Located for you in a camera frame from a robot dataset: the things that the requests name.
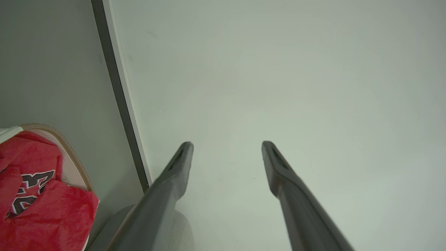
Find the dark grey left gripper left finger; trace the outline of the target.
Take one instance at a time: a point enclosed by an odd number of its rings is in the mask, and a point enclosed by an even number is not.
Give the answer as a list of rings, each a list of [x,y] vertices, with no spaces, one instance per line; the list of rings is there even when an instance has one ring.
[[[177,201],[185,194],[194,145],[183,142],[107,246],[108,251],[163,251]]]

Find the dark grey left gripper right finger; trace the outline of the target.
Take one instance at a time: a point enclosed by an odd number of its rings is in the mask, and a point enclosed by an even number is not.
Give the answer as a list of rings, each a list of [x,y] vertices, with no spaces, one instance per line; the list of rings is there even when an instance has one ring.
[[[293,251],[352,251],[352,246],[271,141],[262,157],[269,188],[283,211]]]

